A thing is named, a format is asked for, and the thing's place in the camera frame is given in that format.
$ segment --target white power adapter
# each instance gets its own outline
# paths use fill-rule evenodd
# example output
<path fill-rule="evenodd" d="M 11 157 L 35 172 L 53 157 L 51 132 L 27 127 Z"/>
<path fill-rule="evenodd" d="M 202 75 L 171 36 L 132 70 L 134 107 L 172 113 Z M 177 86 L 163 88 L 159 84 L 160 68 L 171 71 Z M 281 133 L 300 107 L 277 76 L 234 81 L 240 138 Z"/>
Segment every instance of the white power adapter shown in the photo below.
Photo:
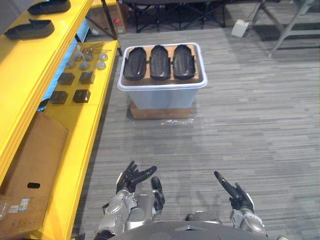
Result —
<path fill-rule="evenodd" d="M 231 35 L 242 38 L 249 27 L 249 21 L 238 19 L 232 29 Z"/>

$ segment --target white plastic bin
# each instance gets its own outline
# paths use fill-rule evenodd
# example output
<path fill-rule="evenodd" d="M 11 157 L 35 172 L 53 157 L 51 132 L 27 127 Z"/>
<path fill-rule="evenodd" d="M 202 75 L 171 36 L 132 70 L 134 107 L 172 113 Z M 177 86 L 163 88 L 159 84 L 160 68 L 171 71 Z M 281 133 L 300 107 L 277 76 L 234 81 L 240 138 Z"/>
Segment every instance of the white plastic bin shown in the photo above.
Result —
<path fill-rule="evenodd" d="M 143 46 L 130 46 L 127 47 L 123 54 L 120 76 L 118 79 L 118 89 L 125 91 L 130 96 L 138 109 L 181 109 L 190 108 L 198 89 L 207 85 L 208 79 L 205 73 L 205 67 L 201 56 L 201 49 L 197 43 L 175 43 L 175 44 L 162 44 L 162 46 L 174 45 L 194 45 L 198 74 L 200 81 L 197 83 L 185 84 L 166 84 L 166 85 L 141 85 L 141 86 L 128 86 L 124 85 L 124 67 L 125 59 L 128 58 L 129 52 L 135 47 L 153 47 L 154 45 Z"/>

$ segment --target yellow workbench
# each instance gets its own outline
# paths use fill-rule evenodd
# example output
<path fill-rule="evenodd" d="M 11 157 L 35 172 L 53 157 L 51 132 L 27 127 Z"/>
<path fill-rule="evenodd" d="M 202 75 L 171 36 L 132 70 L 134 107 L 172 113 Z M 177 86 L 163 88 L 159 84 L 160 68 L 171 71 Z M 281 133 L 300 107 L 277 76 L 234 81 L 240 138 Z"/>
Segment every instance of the yellow workbench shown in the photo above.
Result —
<path fill-rule="evenodd" d="M 55 88 L 55 91 L 67 92 L 66 102 L 49 104 L 44 111 L 66 126 L 69 134 L 51 191 L 43 228 L 30 235 L 31 239 L 69 240 L 71 238 L 78 202 L 118 48 L 117 40 L 101 43 L 103 46 L 99 47 L 99 50 L 108 55 L 108 60 L 105 61 L 106 68 L 103 70 L 96 68 L 99 53 L 95 48 L 94 58 L 89 61 L 90 68 L 85 70 L 85 72 L 94 71 L 93 84 L 79 82 L 82 71 L 79 70 L 81 61 L 77 61 L 75 68 L 65 69 L 66 73 L 72 73 L 75 76 L 72 85 L 58 84 Z M 86 42 L 80 43 L 79 46 L 86 48 L 93 44 L 95 43 Z M 76 47 L 71 58 L 77 52 Z M 73 101 L 74 93 L 78 89 L 90 91 L 88 103 Z"/>
<path fill-rule="evenodd" d="M 9 40 L 0 36 L 0 184 L 31 119 L 93 0 L 70 0 L 63 13 L 33 16 L 25 11 L 10 28 L 28 19 L 51 20 L 45 38 Z"/>

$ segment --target white wall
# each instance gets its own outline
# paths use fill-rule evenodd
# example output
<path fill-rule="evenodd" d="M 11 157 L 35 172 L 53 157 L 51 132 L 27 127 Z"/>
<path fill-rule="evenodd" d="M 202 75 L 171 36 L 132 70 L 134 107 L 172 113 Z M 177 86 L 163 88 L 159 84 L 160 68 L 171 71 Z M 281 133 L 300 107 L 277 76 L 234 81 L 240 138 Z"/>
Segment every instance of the white wall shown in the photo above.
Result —
<path fill-rule="evenodd" d="M 0 34 L 3 34 L 32 2 L 34 0 L 0 0 Z"/>

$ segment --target cardboard box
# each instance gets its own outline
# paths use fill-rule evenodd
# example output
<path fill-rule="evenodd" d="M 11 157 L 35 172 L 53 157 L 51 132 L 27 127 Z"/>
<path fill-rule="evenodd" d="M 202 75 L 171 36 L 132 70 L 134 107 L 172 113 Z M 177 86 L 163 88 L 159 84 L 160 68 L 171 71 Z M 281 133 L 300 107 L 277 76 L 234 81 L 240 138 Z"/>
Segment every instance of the cardboard box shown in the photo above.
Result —
<path fill-rule="evenodd" d="M 130 103 L 130 112 L 134 119 L 186 119 L 189 118 L 191 107 L 168 109 L 139 109 L 134 102 Z"/>
<path fill-rule="evenodd" d="M 128 16 L 129 16 L 129 8 L 127 5 L 116 3 L 116 5 L 108 6 L 108 10 L 113 22 L 113 27 L 116 33 L 118 34 L 125 34 L 127 32 L 127 23 L 128 23 Z M 107 32 L 111 33 L 109 22 L 107 20 L 106 14 L 102 7 L 91 8 L 88 13 L 87 17 L 90 20 L 93 20 L 95 24 L 106 30 Z M 101 36 L 105 35 L 101 29 L 95 26 L 89 19 L 89 27 L 93 35 Z"/>
<path fill-rule="evenodd" d="M 0 187 L 10 208 L 0 239 L 20 239 L 42 227 L 68 130 L 36 112 Z"/>

